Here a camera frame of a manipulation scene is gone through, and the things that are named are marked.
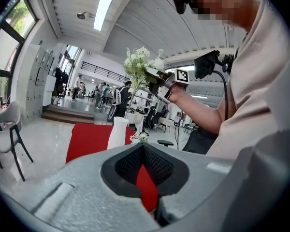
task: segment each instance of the staircase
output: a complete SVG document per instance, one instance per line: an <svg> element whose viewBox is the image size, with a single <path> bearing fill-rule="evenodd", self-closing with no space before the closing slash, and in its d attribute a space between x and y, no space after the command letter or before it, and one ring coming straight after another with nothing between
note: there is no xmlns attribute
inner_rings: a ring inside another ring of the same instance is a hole
<svg viewBox="0 0 290 232"><path fill-rule="evenodd" d="M50 105L48 108L46 108L41 117L70 124L94 124L94 115L92 114L73 111L72 109L66 109L54 105Z"/></svg>

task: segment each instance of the tree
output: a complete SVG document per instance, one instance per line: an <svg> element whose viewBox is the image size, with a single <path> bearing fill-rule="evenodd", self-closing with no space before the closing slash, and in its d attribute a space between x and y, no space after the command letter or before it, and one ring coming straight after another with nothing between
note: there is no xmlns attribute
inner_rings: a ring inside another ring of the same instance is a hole
<svg viewBox="0 0 290 232"><path fill-rule="evenodd" d="M14 29L16 30L16 32L18 32L20 35L22 35L23 31L25 28L25 24L23 19L20 19L17 21L17 23L14 26Z"/></svg>
<svg viewBox="0 0 290 232"><path fill-rule="evenodd" d="M29 10L24 2L24 0L20 0L18 5L13 8L13 10L8 14L7 18L10 19L9 24L12 28L17 24L18 21L27 17L29 14Z"/></svg>

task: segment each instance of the hand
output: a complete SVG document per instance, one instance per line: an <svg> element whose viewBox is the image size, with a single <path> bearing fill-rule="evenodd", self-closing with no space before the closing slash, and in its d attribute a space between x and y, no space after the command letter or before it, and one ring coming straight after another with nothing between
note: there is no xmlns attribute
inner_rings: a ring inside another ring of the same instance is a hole
<svg viewBox="0 0 290 232"><path fill-rule="evenodd" d="M171 95L168 100L175 104L178 102L179 97L186 94L186 92L183 90L183 87L178 84L172 85L170 91Z"/></svg>

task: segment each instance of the black jacket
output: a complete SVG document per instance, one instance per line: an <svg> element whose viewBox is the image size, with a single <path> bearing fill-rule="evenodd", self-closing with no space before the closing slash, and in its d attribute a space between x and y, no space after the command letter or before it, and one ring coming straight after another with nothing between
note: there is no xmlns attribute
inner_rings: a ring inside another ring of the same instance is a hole
<svg viewBox="0 0 290 232"><path fill-rule="evenodd" d="M120 92L121 95L121 104L120 106L122 107L126 107L128 105L128 97L129 97L129 92L128 92L128 88L124 87L122 89L122 91Z"/></svg>

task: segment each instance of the flower arrangement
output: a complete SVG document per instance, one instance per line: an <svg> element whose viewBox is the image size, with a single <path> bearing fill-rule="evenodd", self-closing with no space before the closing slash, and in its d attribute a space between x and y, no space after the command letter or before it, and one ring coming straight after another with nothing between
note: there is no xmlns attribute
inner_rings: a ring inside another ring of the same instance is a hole
<svg viewBox="0 0 290 232"><path fill-rule="evenodd" d="M134 143L147 143L148 135L145 132L141 132L139 135L134 134L130 136L131 142Z"/></svg>
<svg viewBox="0 0 290 232"><path fill-rule="evenodd" d="M157 70L164 70L164 63L161 59L163 54L163 50L159 50L158 57L155 60L151 60L150 52L143 46L139 49L134 49L133 53L131 54L130 49L127 48L127 59L124 63L124 69L128 75L132 77L132 85L133 88L133 94L132 98L130 100L127 112L125 117L127 116L127 113L129 111L131 102L136 94L136 92L140 89L141 85L146 83L153 83L156 84L157 80L148 75L145 70L146 68L153 68Z"/></svg>

